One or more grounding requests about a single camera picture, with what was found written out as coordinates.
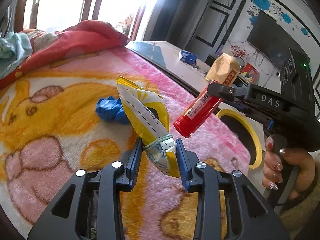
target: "barcode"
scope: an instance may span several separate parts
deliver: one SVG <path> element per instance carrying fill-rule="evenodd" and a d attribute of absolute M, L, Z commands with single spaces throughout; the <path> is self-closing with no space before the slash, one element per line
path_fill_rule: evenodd
<path fill-rule="evenodd" d="M 200 98 L 201 102 L 205 104 L 205 103 L 208 101 L 209 96 L 210 96 L 210 95 L 209 95 L 208 93 L 204 93 L 204 94 L 202 95 L 202 97 Z"/>

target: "light green cloth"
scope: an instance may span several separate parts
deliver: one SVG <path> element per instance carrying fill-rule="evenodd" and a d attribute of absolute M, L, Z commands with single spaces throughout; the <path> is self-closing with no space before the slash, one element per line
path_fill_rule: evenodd
<path fill-rule="evenodd" d="M 24 33 L 9 32 L 0 39 L 0 79 L 14 71 L 31 54 L 31 43 Z"/>

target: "cartoon eye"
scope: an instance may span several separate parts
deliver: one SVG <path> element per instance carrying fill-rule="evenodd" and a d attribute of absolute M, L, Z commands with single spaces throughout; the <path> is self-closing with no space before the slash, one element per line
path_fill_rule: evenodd
<path fill-rule="evenodd" d="M 38 108 L 36 106 L 33 106 L 31 108 L 27 107 L 26 108 L 26 114 L 27 115 L 34 115 L 38 111 Z"/>
<path fill-rule="evenodd" d="M 14 123 L 17 120 L 18 120 L 18 117 L 16 115 L 11 115 L 9 119 L 9 125 Z"/>

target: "yellow snack bag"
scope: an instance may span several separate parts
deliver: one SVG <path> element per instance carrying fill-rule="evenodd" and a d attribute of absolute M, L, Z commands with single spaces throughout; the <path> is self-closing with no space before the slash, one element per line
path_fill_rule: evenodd
<path fill-rule="evenodd" d="M 121 76 L 117 79 L 117 89 L 124 112 L 141 137 L 149 160 L 163 174 L 180 177 L 176 142 L 169 134 L 169 113 L 163 98 Z"/>

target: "brown paper bag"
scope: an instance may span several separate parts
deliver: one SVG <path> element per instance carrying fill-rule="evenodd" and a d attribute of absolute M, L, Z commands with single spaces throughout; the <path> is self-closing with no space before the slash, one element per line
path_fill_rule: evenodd
<path fill-rule="evenodd" d="M 229 86 L 235 81 L 239 71 L 240 66 L 237 60 L 223 53 L 212 64 L 205 79 L 208 81 L 216 80 L 224 86 Z"/>

